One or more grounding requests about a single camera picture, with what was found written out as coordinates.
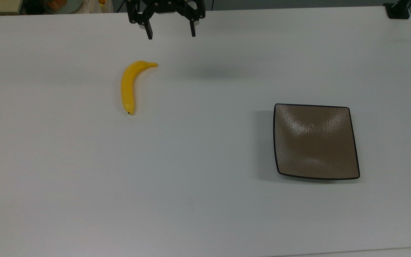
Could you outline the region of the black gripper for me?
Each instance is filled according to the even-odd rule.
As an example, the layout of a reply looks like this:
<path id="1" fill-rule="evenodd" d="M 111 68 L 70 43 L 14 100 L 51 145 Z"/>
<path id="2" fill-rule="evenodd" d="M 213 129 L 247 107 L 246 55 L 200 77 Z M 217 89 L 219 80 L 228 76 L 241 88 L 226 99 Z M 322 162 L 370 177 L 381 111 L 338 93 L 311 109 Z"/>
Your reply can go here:
<path id="1" fill-rule="evenodd" d="M 138 0 L 139 3 L 127 3 L 127 14 L 131 24 L 138 24 L 147 33 L 148 39 L 153 39 L 153 31 L 150 25 L 150 18 L 154 13 L 164 14 L 178 12 L 188 19 L 192 36 L 196 36 L 196 26 L 199 20 L 205 18 L 206 7 L 204 1 L 187 0 Z M 142 13 L 137 11 L 137 7 L 143 3 Z"/>

